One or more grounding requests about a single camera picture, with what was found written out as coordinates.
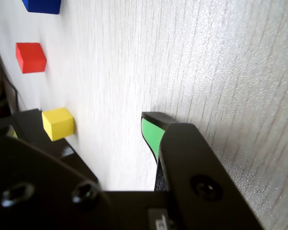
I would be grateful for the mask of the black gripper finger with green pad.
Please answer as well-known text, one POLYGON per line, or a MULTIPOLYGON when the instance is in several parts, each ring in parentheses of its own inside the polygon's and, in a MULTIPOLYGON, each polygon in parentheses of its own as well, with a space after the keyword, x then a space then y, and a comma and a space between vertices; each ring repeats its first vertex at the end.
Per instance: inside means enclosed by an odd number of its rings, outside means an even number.
POLYGON ((198 128, 142 112, 142 136, 163 173, 184 230, 260 230, 257 217, 198 128))
POLYGON ((71 167, 0 129, 0 230, 115 230, 109 200, 71 167))

